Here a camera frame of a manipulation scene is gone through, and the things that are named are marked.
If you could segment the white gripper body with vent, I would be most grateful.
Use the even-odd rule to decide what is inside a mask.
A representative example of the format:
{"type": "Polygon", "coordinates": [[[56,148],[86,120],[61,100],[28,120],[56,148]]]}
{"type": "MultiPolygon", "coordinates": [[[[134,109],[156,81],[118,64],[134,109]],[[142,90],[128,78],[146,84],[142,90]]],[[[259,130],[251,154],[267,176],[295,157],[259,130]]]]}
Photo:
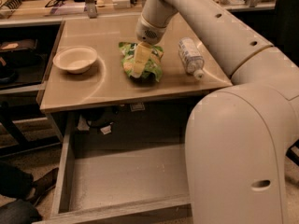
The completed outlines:
{"type": "Polygon", "coordinates": [[[141,14],[136,24],[135,34],[139,41],[155,45],[163,38],[166,27],[167,19],[156,16],[148,18],[141,14]]]}

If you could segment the yellow foam padded gripper finger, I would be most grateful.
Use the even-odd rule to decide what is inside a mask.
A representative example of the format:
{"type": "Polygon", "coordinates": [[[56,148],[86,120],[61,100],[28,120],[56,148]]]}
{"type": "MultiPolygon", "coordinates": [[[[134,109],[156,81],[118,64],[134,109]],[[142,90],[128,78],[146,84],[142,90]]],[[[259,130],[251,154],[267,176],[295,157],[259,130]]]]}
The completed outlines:
{"type": "Polygon", "coordinates": [[[132,76],[135,78],[141,77],[145,65],[150,58],[151,47],[149,43],[141,42],[135,48],[134,62],[132,68],[132,76]]]}

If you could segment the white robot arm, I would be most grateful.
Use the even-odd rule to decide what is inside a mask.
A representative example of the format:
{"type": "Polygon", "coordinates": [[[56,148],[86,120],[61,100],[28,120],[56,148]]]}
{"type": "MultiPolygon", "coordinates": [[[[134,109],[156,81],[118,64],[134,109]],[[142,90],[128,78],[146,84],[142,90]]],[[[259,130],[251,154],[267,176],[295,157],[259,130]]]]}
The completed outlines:
{"type": "Polygon", "coordinates": [[[299,138],[299,69],[212,0],[147,0],[138,39],[158,43],[180,14],[225,75],[185,134],[194,224],[288,224],[284,161],[299,138]]]}

